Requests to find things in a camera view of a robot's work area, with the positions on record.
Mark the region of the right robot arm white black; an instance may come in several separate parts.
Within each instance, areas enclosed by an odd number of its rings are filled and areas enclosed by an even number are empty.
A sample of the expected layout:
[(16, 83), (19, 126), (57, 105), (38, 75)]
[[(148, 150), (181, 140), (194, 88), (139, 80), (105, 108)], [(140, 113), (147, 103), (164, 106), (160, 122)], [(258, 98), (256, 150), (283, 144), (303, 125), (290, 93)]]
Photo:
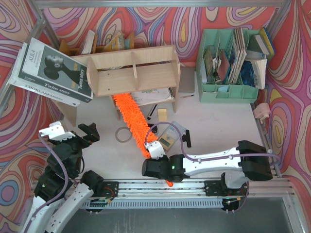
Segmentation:
[(247, 140), (239, 141), (237, 147), (203, 155), (167, 156), (158, 141), (148, 143), (147, 150), (151, 157), (141, 169), (145, 177), (178, 183), (201, 173), (220, 171), (221, 181), (229, 189), (239, 189), (247, 181), (273, 178), (266, 148)]

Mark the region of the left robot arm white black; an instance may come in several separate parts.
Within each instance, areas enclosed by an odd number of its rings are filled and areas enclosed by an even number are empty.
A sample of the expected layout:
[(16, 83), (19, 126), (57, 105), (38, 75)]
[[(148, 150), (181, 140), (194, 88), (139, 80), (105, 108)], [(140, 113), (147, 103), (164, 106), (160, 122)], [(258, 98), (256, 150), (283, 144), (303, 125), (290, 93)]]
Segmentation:
[(100, 140), (96, 124), (80, 124), (80, 137), (66, 131), (60, 121), (39, 130), (38, 138), (48, 149), (47, 166), (39, 177), (23, 233), (60, 233), (86, 200), (100, 194), (103, 177), (82, 172), (82, 150)]

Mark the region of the orange chenille duster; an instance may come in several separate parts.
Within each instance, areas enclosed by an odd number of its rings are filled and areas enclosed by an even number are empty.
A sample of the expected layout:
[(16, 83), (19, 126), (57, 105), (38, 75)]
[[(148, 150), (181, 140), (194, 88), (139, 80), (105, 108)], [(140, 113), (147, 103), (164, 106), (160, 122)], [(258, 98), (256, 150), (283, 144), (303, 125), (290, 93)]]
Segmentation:
[(124, 122), (130, 129), (132, 136), (136, 140), (137, 147), (146, 159), (151, 155), (145, 147), (145, 143), (151, 143), (158, 140), (158, 137), (150, 130), (139, 105), (133, 100), (129, 93), (113, 95), (113, 100), (119, 108)]

